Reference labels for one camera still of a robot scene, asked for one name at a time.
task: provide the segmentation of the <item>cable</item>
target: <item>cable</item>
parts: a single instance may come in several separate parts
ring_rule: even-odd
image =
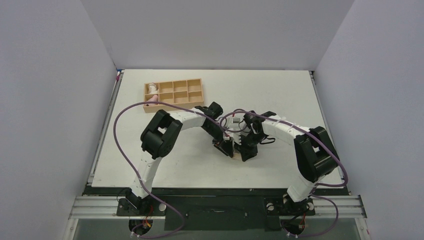
[[[128,189],[128,187],[125,187],[125,188],[122,188],[119,192],[118,192],[118,194],[116,195],[116,201],[119,203],[119,200],[118,200],[118,197],[119,197],[119,194],[121,194],[124,190],[127,190]]]
[[[273,144],[273,143],[276,142],[276,139],[274,137],[269,137],[269,138],[266,137],[266,139],[271,140],[271,141],[264,142],[264,140],[262,140],[259,144],[260,145],[266,145],[266,144]]]
[[[323,235],[323,234],[328,233],[331,229],[333,229],[336,226],[336,223],[339,220],[339,208],[337,208],[336,203],[333,200],[331,200],[329,198],[326,198],[326,197],[323,197],[323,196],[318,196],[318,195],[311,195],[311,196],[314,197],[314,198],[317,198],[317,199],[327,200],[327,201],[329,201],[330,203],[333,204],[333,206],[335,207],[335,219],[334,219],[334,222],[332,223],[332,225],[329,228],[327,228],[326,230],[324,230],[322,232],[311,233],[311,234],[306,234],[306,235],[294,235],[294,234],[288,232],[285,228],[283,228],[287,232],[287,235],[288,236],[292,236],[292,237],[296,237],[297,236],[298,238],[317,237],[317,236],[320,236],[320,235]]]
[[[243,129],[240,127],[240,124],[241,123],[243,123],[245,120],[241,120],[241,122],[239,122],[238,123],[238,128],[240,129],[240,132],[243,132],[243,133],[245,133],[245,134],[248,134],[248,133],[250,133],[251,131],[249,130],[249,131],[245,131],[247,128],[248,128],[248,125],[247,124],[245,124],[244,125],[244,127],[243,127]]]
[[[146,217],[143,220],[143,223],[145,223],[145,225],[147,225],[149,228],[151,228],[152,226],[150,225],[150,223],[147,221],[147,218],[150,216],[150,214],[153,213],[153,206],[150,205],[150,211],[148,212],[148,214],[146,215]]]
[[[262,116],[262,115],[259,115],[259,114],[256,114],[256,113],[253,113],[253,112],[250,112],[250,111],[241,111],[241,110],[239,110],[239,111],[230,112],[230,113],[224,115],[223,118],[226,118],[226,117],[228,117],[228,116],[230,116],[232,114],[249,114],[249,115],[256,116],[256,117],[259,117],[259,118],[262,118],[262,119],[265,119],[265,120],[269,120],[269,121],[273,121],[273,122],[278,122],[278,123],[285,124],[287,126],[290,126],[290,127],[294,128],[294,129],[296,129],[296,130],[298,130],[298,131],[306,134],[308,137],[310,137],[311,139],[315,140],[315,142],[317,142],[334,159],[334,161],[337,163],[337,165],[341,168],[341,171],[343,172],[343,175],[344,175],[344,181],[342,183],[340,183],[340,184],[317,183],[316,186],[326,186],[326,187],[331,187],[331,188],[338,188],[338,187],[345,187],[348,184],[348,181],[349,181],[349,179],[348,179],[348,173],[346,172],[346,169],[343,166],[343,164],[340,162],[339,158],[337,158],[336,155],[334,153],[332,153],[329,150],[329,148],[322,141],[320,141],[317,137],[315,137],[314,135],[312,135],[312,133],[310,133],[310,132],[308,132],[306,130],[303,130],[302,128],[300,128],[300,127],[298,127],[298,126],[296,126],[296,125],[294,125],[294,124],[292,124],[290,122],[287,122],[287,121],[284,121],[284,120],[281,120],[281,119],[280,120],[277,120],[277,119],[273,119],[273,118],[270,118],[270,117]]]

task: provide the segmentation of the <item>white object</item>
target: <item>white object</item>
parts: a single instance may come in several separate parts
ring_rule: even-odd
[[[149,94],[157,94],[158,93],[158,87],[154,83],[150,83],[148,85],[148,93]]]
[[[140,89],[146,83],[200,77],[205,105],[216,101],[224,113],[238,108],[260,114],[273,111],[284,113],[303,126],[325,126],[308,71],[126,69],[95,168],[93,187],[129,187],[136,178],[115,144],[113,121],[124,108],[144,100]],[[222,86],[231,89],[231,94],[223,91]],[[151,159],[150,154],[141,149],[140,135],[153,116],[154,113],[145,113],[140,106],[126,111],[119,118],[117,138],[136,167],[140,159]],[[293,171],[297,167],[293,146],[276,142],[258,148],[256,157],[246,162],[235,161],[214,148],[211,136],[200,127],[182,131],[171,153],[160,162],[152,186],[288,188],[297,177]],[[323,182],[340,184],[342,180],[335,170]]]

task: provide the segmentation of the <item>white enclosure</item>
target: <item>white enclosure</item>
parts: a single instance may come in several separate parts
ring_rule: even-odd
[[[62,237],[116,68],[316,71],[371,237],[420,239],[423,18],[416,0],[2,1],[0,239]]]

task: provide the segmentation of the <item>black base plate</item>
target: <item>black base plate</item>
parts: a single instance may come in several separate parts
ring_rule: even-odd
[[[292,213],[289,213],[286,209],[284,209],[283,206],[283,198],[282,197],[267,197],[264,200],[265,206],[269,203],[271,203],[274,206],[273,210],[266,210],[267,216],[293,216]],[[314,204],[313,200],[309,198],[307,203]],[[305,212],[306,216],[314,216],[315,215],[315,209],[308,210]]]
[[[151,205],[153,206],[153,212],[150,214],[150,216],[165,216],[165,211],[159,210],[159,204],[158,201],[151,201]],[[137,210],[133,205],[131,205],[127,199],[121,198],[119,199],[119,205],[116,210],[116,215],[121,217],[135,217],[140,216],[139,210]]]

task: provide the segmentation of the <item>purple cable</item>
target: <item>purple cable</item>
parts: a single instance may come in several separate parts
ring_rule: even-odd
[[[166,203],[165,201],[163,201],[163,200],[161,200],[159,197],[157,197],[157,196],[155,196],[155,195],[153,195],[148,189],[147,189],[147,187],[144,185],[144,183],[143,183],[143,181],[141,180],[142,179],[142,177],[140,176],[140,173],[139,173],[139,171],[137,171],[137,168],[134,166],[134,164],[130,161],[130,159],[127,157],[127,155],[124,153],[124,151],[122,150],[122,147],[121,147],[121,145],[119,144],[119,142],[118,142],[118,138],[117,138],[117,123],[118,123],[118,120],[119,120],[119,118],[121,117],[121,115],[123,114],[123,113],[125,113],[127,110],[129,110],[129,109],[131,109],[131,108],[133,108],[133,107],[136,107],[136,106],[140,106],[140,105],[144,105],[144,104],[162,104],[162,105],[166,105],[166,106],[169,106],[169,107],[173,107],[173,108],[176,108],[176,109],[179,109],[179,110],[184,110],[184,111],[187,111],[187,112],[190,112],[190,113],[196,113],[196,114],[198,114],[198,115],[201,115],[201,116],[203,116],[203,117],[206,117],[208,120],[210,120],[210,121],[212,121],[213,123],[215,123],[215,124],[217,124],[218,125],[218,123],[217,122],[215,122],[212,118],[210,118],[210,117],[208,117],[208,116],[206,116],[205,114],[203,114],[203,113],[201,113],[201,112],[196,112],[196,111],[192,111],[192,110],[190,110],[190,109],[186,109],[186,108],[183,108],[183,107],[179,107],[179,106],[174,106],[174,105],[172,105],[172,104],[168,104],[168,103],[165,103],[165,102],[160,102],[160,101],[144,101],[144,102],[138,102],[138,103],[135,103],[135,104],[133,104],[133,105],[130,105],[130,106],[128,106],[128,107],[126,107],[126,108],[124,108],[124,110],[122,110],[117,116],[116,116],[116,119],[115,119],[115,122],[113,123],[113,138],[115,139],[115,143],[116,143],[116,146],[118,147],[118,149],[119,149],[119,151],[120,151],[120,153],[122,154],[122,156],[125,158],[125,160],[128,162],[128,164],[131,166],[131,168],[132,168],[132,170],[134,170],[134,172],[135,172],[135,174],[137,175],[137,178],[138,178],[138,180],[140,181],[140,185],[141,185],[141,187],[144,189],[144,191],[147,193],[147,194],[149,194],[152,198],[154,198],[155,200],[157,200],[158,202],[160,202],[160,203],[162,203],[162,204],[165,204],[168,208],[170,208],[172,211],[174,211],[176,214],[178,214],[178,216],[181,218],[181,220],[182,220],[182,224],[181,224],[181,226],[179,226],[177,229],[175,229],[175,230],[173,230],[173,231],[171,231],[171,232],[167,232],[167,233],[164,233],[164,234],[160,234],[160,235],[157,235],[157,236],[143,236],[143,235],[140,235],[139,237],[140,238],[143,238],[143,239],[156,239],[156,238],[162,238],[162,237],[165,237],[165,236],[168,236],[168,235],[171,235],[171,234],[173,234],[173,233],[176,233],[176,232],[178,232],[179,230],[181,230],[183,227],[184,227],[184,225],[186,224],[186,219],[184,218],[184,216],[181,214],[181,212],[179,212],[177,209],[175,209],[173,206],[171,206],[171,205],[169,205],[168,203]],[[139,228],[139,227],[141,227],[142,226],[142,224],[138,224],[137,226],[135,226],[131,231],[132,232],[134,232],[137,228]]]
[[[329,199],[327,197],[318,196],[318,195],[311,195],[311,196],[314,197],[314,198],[317,198],[317,199],[324,199],[324,200],[327,200],[330,203],[332,203],[334,205],[334,207],[335,207],[335,219],[334,219],[334,222],[332,223],[332,225],[329,228],[327,228],[326,230],[324,230],[322,232],[318,232],[318,233],[311,233],[311,234],[306,234],[306,235],[297,235],[298,238],[310,238],[310,237],[317,237],[317,236],[326,234],[326,233],[328,233],[331,229],[333,229],[336,226],[336,223],[339,220],[339,208],[337,208],[337,205],[336,205],[336,203],[333,200],[331,200],[331,199]],[[290,236],[296,237],[296,235],[294,235],[292,233],[289,233],[284,227],[283,227],[283,229]]]
[[[340,184],[317,183],[316,186],[326,186],[326,187],[331,187],[331,188],[338,188],[338,187],[344,187],[344,186],[346,186],[348,184],[348,180],[349,180],[348,179],[348,173],[346,172],[346,169],[343,166],[343,164],[336,157],[336,155],[334,155],[334,153],[332,153],[328,149],[328,147],[326,147],[326,145],[322,141],[320,141],[318,138],[316,138],[310,132],[305,131],[302,128],[300,128],[300,127],[298,127],[298,126],[296,126],[296,125],[294,125],[294,124],[292,124],[290,122],[287,122],[287,121],[284,121],[284,120],[281,120],[281,119],[280,120],[273,119],[273,118],[270,118],[270,117],[262,116],[262,115],[259,115],[259,114],[256,114],[256,113],[253,113],[253,112],[250,112],[250,111],[244,111],[244,110],[243,111],[242,110],[233,111],[233,112],[228,113],[227,115],[224,115],[222,117],[221,121],[219,121],[219,125],[221,126],[222,125],[222,122],[223,122],[223,119],[227,118],[228,116],[230,116],[232,114],[250,114],[250,115],[253,115],[253,116],[256,116],[256,117],[260,117],[260,118],[263,118],[263,119],[266,119],[266,120],[270,120],[270,121],[273,121],[273,122],[279,122],[279,123],[282,123],[282,124],[291,126],[294,129],[296,129],[296,130],[298,130],[298,131],[300,131],[300,132],[308,135],[308,137],[310,137],[311,139],[315,140],[334,159],[334,161],[337,163],[337,165],[340,166],[341,171],[343,172],[343,175],[344,175],[344,182],[342,182]]]

